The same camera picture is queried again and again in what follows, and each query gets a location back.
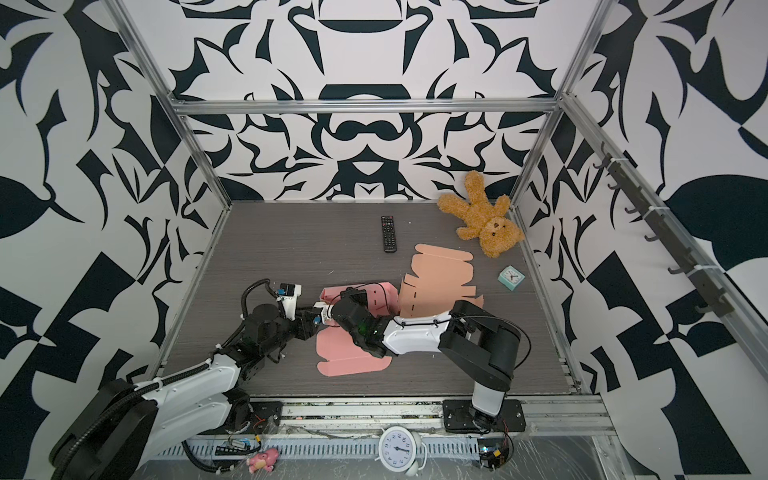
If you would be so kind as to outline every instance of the white alarm clock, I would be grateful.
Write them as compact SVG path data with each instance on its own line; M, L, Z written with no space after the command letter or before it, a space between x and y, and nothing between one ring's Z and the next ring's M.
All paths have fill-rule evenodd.
M379 460L393 472L406 472L414 476L419 468L415 463L416 452L422 445L421 437L416 432L409 432L401 426L389 427L379 439Z

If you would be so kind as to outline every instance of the patterned wall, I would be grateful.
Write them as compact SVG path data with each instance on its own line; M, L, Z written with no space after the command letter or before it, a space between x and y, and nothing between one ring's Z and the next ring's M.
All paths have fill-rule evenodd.
M768 4L620 0L576 88L689 231L766 308ZM521 212L558 322L638 478L768 475L768 384L566 118Z
M509 194L545 114L213 115L191 120L234 200L462 196L469 170Z
M126 0L179 98L552 96L596 0Z
M98 2L0 0L0 452L48 453L147 371L221 205Z

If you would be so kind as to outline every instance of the gray wood surface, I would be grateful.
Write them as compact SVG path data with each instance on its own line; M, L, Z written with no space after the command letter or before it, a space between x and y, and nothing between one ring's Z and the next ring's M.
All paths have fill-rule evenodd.
M395 217L398 251L384 253L380 218ZM240 322L240 294L259 278L275 283L300 283L300 305L313 303L325 286L388 281L400 287L411 273L417 243L472 252L475 275L470 285L485 296L484 309L509 319L528 332L530 357L515 370L511 392L518 394L568 391L544 313L529 279L510 292L497 279L507 265L526 276L519 247L498 259L487 258L477 240L460 240L462 222L441 213L434 203L299 204L236 202L208 270L197 290L165 372L204 360ZM249 296L249 308L271 302L263 289ZM326 377L317 370L323 359L315 338L293 339L278 365L266 363L244 389L258 396L421 396L467 395L473 382L442 354L409 353L396 357L381 372ZM523 340L521 359L528 349Z

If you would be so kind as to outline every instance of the black remote control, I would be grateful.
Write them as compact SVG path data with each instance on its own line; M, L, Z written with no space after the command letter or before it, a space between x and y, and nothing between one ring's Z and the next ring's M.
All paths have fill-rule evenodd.
M395 253L397 240L395 238L395 218L393 216L382 217L382 234L384 235L384 251Z

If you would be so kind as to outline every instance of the robotic arm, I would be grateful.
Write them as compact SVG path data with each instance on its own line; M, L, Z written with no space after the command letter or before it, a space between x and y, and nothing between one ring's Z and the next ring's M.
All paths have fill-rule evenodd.
M277 305L265 303L248 313L245 298L262 284ZM510 388L518 329L464 300L436 316L404 319L374 317L363 290L342 292L332 306L303 308L296 307L300 294L301 285L284 283L275 293L268 279L260 280L243 294L243 322L205 362L137 385L122 379L109 382L51 450L49 461L56 467L52 479L65 474L77 480L128 479L151 457L200 432L220 426L233 434L244 431L252 412L250 396L237 388L239 383L261 370L266 359L279 362L289 340L309 339L328 319L379 358L443 352L475 380L475 425L481 431L492 428ZM271 356L275 352L278 359Z

